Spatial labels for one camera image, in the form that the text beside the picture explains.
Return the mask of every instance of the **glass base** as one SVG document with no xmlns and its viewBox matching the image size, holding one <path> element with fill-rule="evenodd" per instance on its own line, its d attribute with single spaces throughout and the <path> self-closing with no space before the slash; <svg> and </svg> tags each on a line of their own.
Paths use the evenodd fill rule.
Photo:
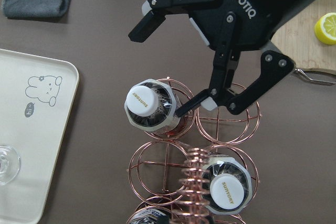
<svg viewBox="0 0 336 224">
<path fill-rule="evenodd" d="M 20 157 L 14 148 L 0 145 L 0 186 L 12 181 L 20 170 Z"/>
</svg>

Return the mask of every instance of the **lemon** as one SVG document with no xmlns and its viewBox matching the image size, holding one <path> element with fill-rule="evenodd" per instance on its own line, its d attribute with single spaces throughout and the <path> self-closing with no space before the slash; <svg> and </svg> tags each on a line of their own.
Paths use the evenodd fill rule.
<svg viewBox="0 0 336 224">
<path fill-rule="evenodd" d="M 336 13 L 327 13 L 315 24 L 315 35 L 327 45 L 336 44 Z"/>
</svg>

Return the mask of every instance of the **wire bottle rack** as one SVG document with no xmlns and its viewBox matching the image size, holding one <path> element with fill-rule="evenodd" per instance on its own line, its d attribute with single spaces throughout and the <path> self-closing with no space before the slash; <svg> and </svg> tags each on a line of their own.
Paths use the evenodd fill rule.
<svg viewBox="0 0 336 224">
<path fill-rule="evenodd" d="M 182 103 L 193 97 L 191 90 L 179 81 L 169 77 L 158 81 L 170 85 Z M 244 89 L 240 84 L 233 86 Z M 162 210 L 170 216 L 170 223 L 174 224 L 245 224 L 239 214 L 217 216 L 206 208 L 209 202 L 203 195 L 209 194 L 209 191 L 202 186 L 203 183 L 208 183 L 208 180 L 203 178 L 203 174 L 207 172 L 203 166 L 207 163 L 209 153 L 235 156 L 251 174 L 254 184 L 252 199 L 255 197 L 259 184 L 257 167 L 252 158 L 236 145 L 251 138 L 258 129 L 261 119 L 260 107 L 256 102 L 254 108 L 247 109 L 244 117 L 238 119 L 224 118 L 223 115 L 220 109 L 217 109 L 214 116 L 196 109 L 189 111 L 181 119 L 182 123 L 175 132 L 160 135 L 146 132 L 154 140 L 143 144 L 135 151 L 128 167 L 131 189 L 141 203 L 127 220 L 127 224 L 144 209 Z M 200 135 L 206 140 L 204 148 L 193 147 L 180 141 L 193 125 L 196 125 Z M 238 127 L 240 133 L 235 132 L 238 136 L 222 142 L 221 128 L 230 125 Z"/>
</svg>

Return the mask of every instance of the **cartoon bunny drawing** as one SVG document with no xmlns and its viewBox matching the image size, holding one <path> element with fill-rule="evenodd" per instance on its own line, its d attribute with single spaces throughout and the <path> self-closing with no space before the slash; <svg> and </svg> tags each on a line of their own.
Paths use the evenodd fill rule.
<svg viewBox="0 0 336 224">
<path fill-rule="evenodd" d="M 29 86 L 26 88 L 26 95 L 54 106 L 61 83 L 61 76 L 32 76 L 28 79 Z"/>
</svg>

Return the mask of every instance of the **white bottle cap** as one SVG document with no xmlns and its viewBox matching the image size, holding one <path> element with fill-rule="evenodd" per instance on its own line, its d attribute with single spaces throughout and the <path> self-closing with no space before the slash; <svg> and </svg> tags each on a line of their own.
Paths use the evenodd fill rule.
<svg viewBox="0 0 336 224">
<path fill-rule="evenodd" d="M 240 206 L 244 200 L 244 188 L 231 174 L 220 174 L 210 184 L 210 193 L 214 202 L 223 209 L 231 210 Z"/>
<path fill-rule="evenodd" d="M 139 116 L 153 114 L 159 106 L 158 95 L 146 86 L 133 87 L 126 97 L 127 108 Z"/>
</svg>

